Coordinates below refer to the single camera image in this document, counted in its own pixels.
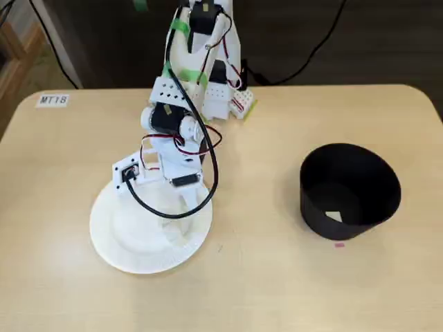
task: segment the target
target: red wire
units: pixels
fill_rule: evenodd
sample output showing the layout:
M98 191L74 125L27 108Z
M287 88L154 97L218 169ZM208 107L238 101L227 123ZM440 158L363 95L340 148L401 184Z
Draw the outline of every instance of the red wire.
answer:
M168 134L165 134L165 133L151 133L149 135L143 136L143 138L141 140L143 141L146 138L175 138L175 136L174 135L168 135ZM182 139L181 137L177 138L177 139L179 140L179 142L182 145L185 144L184 139ZM141 165L143 166L143 169L146 169L146 164L145 164L145 161L143 160L143 143L140 146L140 161L141 161Z
M215 128L212 128L211 126L206 125L206 128L215 132L219 136L218 142L213 145L213 147L216 148L222 142L223 136L218 132L218 130L216 130ZM175 144L175 147L177 148L177 150L179 150L182 154L185 154L186 156L203 156L204 154L207 154L209 152L209 149L206 149L206 150L200 151L200 152L189 152L189 151L185 151L183 149L180 149L175 138L174 138L174 144Z
M201 79L201 76L203 76L203 72L205 71L206 64L207 64L207 62L208 62L208 58L209 58L209 53L211 52L211 50L212 50L214 47L217 47L218 45L220 45L221 42L223 42L223 43L225 44L225 52L226 52L226 42L225 42L225 38L226 38L226 35L229 33L229 31L230 31L230 30L232 29L232 27L233 27L233 19L232 19L229 15L227 15L225 12L223 12L222 14L224 14L226 17L228 17L228 19L229 19L229 21L230 21L229 28L228 28L228 30L223 34L223 36L221 36L220 40L219 40L217 43L215 43L214 45L210 45L210 46L209 46L208 52L206 53L205 61L203 62L203 66L201 67L201 73L200 73L200 76L199 76L199 78L198 78L198 80L197 80L197 84L200 84L200 79Z
M218 130L216 130L216 128L213 128L208 125L206 125L206 128L215 132L219 136L218 142L213 145L213 147L216 148L222 142L223 136L218 132ZM143 136L142 140L144 140L145 138L173 138L174 145L177 148L177 150L179 150L182 154L185 154L186 156L203 156L204 154L207 154L209 152L209 149L206 149L206 150L200 151L200 152L189 152L189 151L185 151L185 150L181 149L179 144L184 145L185 140L181 136L178 136L178 135L167 135L167 134L163 134L163 133L153 133L150 135ZM143 144L140 147L140 160L143 165L143 168L146 169L145 162L143 161ZM154 167L154 168L149 168L148 170L151 171L154 169L159 169L159 168Z
M226 55L226 59L229 60L229 54L228 54L228 47L226 46L226 38L223 37L223 49L224 49L224 54ZM241 79L242 76L240 75L240 72L235 68L235 66L233 64L230 64L230 66L233 68L233 70L235 71L235 73L237 74L237 76Z
M238 100L236 100L235 98L233 98L233 103L237 105L237 107L239 109L241 109L242 111L244 111L244 107L242 104L240 104L240 102Z

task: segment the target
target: paper plate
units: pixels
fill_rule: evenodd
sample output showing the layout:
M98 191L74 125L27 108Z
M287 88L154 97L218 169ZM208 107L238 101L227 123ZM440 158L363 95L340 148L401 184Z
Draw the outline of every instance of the paper plate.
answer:
M188 210L166 182L135 188L144 202L169 214ZM201 187L199 202L208 195ZM189 259L203 244L213 219L212 203L179 220L160 218L141 207L129 192L117 194L109 183L91 211L90 232L97 253L111 266L136 274L159 273Z

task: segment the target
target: wooden tabletop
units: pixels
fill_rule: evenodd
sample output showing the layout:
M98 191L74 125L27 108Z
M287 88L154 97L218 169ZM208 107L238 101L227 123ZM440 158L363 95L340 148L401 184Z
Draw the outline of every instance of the wooden tabletop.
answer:
M150 91L67 93L66 108L24 100L0 144L0 331L443 331L443 127L422 92L254 89L245 122L215 123L225 139L205 244L152 276L108 266L89 238ZM331 142L378 153L402 186L394 217L343 248L299 212L300 165Z

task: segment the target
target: black container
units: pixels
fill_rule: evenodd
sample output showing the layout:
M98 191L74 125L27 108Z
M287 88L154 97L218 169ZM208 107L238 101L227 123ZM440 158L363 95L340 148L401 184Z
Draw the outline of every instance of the black container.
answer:
M351 239L383 223L401 200L399 180L382 158L343 143L310 153L302 164L300 186L303 218L331 240Z

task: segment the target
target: floor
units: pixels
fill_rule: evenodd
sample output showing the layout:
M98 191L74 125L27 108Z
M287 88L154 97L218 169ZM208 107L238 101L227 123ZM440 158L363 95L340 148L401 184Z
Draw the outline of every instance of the floor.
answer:
M63 76L51 47L47 44L43 45L38 57L34 61L33 67L21 83L15 102L0 112L0 137L3 136L10 119L14 115L15 109L23 99L42 90L72 88L72 85Z

